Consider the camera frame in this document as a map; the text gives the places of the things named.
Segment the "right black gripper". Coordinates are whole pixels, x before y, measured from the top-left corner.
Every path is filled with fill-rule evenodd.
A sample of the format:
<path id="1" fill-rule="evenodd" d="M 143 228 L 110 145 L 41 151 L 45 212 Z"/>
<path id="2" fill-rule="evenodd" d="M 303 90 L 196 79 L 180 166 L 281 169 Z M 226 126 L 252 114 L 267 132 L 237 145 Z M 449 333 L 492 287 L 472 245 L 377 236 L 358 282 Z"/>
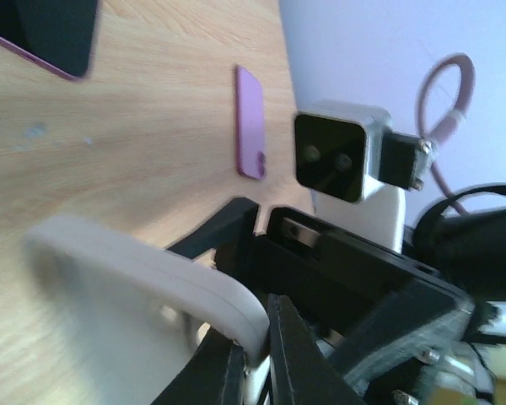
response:
<path id="1" fill-rule="evenodd" d="M 463 219 L 422 221 L 403 256 L 278 207 L 264 233 L 216 249 L 215 264 L 267 298 L 289 297 L 316 332 L 338 332 L 326 361 L 363 404 L 426 400 L 451 346 L 506 302 L 506 242 L 494 251 Z"/>

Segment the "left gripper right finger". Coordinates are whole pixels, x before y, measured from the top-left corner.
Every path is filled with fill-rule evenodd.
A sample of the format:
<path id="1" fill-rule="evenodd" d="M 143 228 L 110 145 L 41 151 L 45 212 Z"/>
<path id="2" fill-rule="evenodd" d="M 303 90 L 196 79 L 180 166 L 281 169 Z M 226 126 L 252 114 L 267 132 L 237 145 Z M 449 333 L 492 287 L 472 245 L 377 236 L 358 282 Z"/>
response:
<path id="1" fill-rule="evenodd" d="M 287 296 L 268 296 L 271 403 L 359 405 L 364 400 L 333 370 Z"/>

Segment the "dark red phone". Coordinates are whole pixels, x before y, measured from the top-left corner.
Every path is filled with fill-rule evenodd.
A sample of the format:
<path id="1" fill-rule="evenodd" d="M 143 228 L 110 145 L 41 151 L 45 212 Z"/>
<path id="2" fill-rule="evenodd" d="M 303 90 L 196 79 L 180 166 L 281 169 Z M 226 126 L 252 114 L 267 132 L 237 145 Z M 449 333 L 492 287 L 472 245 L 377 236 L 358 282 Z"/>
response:
<path id="1" fill-rule="evenodd" d="M 0 46 L 68 80 L 90 69 L 96 0 L 0 0 Z"/>

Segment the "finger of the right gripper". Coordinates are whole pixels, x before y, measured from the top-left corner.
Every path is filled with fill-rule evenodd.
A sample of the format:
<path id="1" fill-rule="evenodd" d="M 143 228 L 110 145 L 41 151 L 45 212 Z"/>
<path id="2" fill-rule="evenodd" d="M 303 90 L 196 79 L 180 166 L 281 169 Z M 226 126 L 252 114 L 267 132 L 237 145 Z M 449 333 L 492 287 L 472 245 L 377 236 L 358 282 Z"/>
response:
<path id="1" fill-rule="evenodd" d="M 166 250 L 195 259 L 231 241 L 247 242 L 254 233 L 259 208 L 257 202 L 247 197 L 234 197 Z"/>

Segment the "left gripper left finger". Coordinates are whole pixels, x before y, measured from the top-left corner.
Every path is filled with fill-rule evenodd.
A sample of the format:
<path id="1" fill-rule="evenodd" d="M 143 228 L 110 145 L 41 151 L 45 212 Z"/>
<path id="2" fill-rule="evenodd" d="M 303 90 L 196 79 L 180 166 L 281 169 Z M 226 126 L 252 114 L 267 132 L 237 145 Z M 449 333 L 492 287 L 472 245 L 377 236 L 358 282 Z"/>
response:
<path id="1" fill-rule="evenodd" d="M 240 405 L 244 367 L 244 350 L 211 328 L 184 369 L 152 404 Z"/>

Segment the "cream white phone case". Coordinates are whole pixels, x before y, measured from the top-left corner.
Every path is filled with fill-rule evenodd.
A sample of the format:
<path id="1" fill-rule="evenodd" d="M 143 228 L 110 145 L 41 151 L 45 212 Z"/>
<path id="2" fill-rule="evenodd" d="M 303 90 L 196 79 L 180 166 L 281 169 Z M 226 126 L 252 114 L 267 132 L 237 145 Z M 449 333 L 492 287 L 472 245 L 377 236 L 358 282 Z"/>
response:
<path id="1" fill-rule="evenodd" d="M 192 357 L 209 325 L 245 351 L 241 401 L 266 379 L 269 326 L 242 283 L 87 219 L 57 215 L 24 238 L 35 279 L 83 361 L 95 404 L 148 404 Z"/>

